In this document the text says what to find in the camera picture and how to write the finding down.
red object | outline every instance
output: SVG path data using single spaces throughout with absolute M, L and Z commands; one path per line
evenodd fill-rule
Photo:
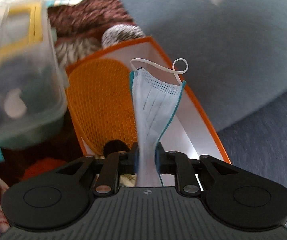
M 53 158 L 45 158 L 45 159 L 39 160 L 26 169 L 22 177 L 22 180 L 26 180 L 26 179 L 35 177 L 37 175 L 40 175 L 42 173 L 45 173 L 47 171 L 51 171 L 64 164 L 66 164 L 65 161 L 55 160 Z

face mask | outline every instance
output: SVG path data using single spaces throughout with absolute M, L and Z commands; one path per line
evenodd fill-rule
M 184 71 L 176 71 L 174 64 L 182 60 L 186 63 Z M 162 82 L 143 68 L 136 68 L 132 62 L 140 61 L 158 69 L 173 73 L 180 85 Z M 155 163 L 155 150 L 161 136 L 169 126 L 181 99 L 185 81 L 181 82 L 178 74 L 188 70 L 184 59 L 177 59 L 173 69 L 162 67 L 149 60 L 135 58 L 130 61 L 135 70 L 130 73 L 130 89 L 133 109 L 136 119 L 139 163 L 137 172 L 137 187 L 161 187 L 160 175 Z

black and white speckled ball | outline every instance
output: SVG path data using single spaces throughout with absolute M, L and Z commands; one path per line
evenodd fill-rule
M 101 45 L 103 48 L 107 48 L 122 41 L 142 37 L 145 37 L 145 34 L 139 26 L 118 24 L 105 31 L 101 39 Z

yellow frame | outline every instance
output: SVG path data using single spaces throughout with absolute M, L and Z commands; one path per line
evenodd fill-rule
M 16 15 L 27 12 L 30 14 L 29 30 L 26 37 L 0 48 L 0 59 L 23 49 L 28 45 L 41 42 L 42 22 L 41 22 L 41 3 L 30 3 L 14 6 L 9 9 L 8 15 Z

gray surface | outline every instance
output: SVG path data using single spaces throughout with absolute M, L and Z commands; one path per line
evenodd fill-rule
M 238 231 L 219 224 L 199 199 L 183 197 L 175 187 L 123 187 L 113 197 L 97 199 L 80 221 L 66 229 L 34 233 L 11 228 L 0 238 L 15 239 L 287 240 L 287 229 Z
M 287 0 L 122 0 L 171 59 L 216 130 L 287 89 Z
M 232 164 L 287 187 L 287 92 L 218 135 Z

